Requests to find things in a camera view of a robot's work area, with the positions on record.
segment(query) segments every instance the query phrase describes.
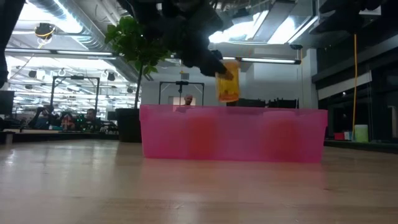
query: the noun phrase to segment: wooden table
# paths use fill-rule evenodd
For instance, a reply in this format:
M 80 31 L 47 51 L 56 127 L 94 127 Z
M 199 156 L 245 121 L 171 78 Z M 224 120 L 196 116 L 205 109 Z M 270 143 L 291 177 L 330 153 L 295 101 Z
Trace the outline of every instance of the wooden table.
M 140 144 L 0 147 L 0 223 L 398 223 L 398 156 L 322 164 L 144 159 Z

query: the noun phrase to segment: pink plastic bin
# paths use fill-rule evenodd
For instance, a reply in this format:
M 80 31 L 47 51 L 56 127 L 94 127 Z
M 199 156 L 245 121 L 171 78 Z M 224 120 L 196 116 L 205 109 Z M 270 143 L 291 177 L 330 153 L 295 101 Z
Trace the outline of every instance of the pink plastic bin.
M 327 111 L 141 105 L 146 158 L 320 162 Z

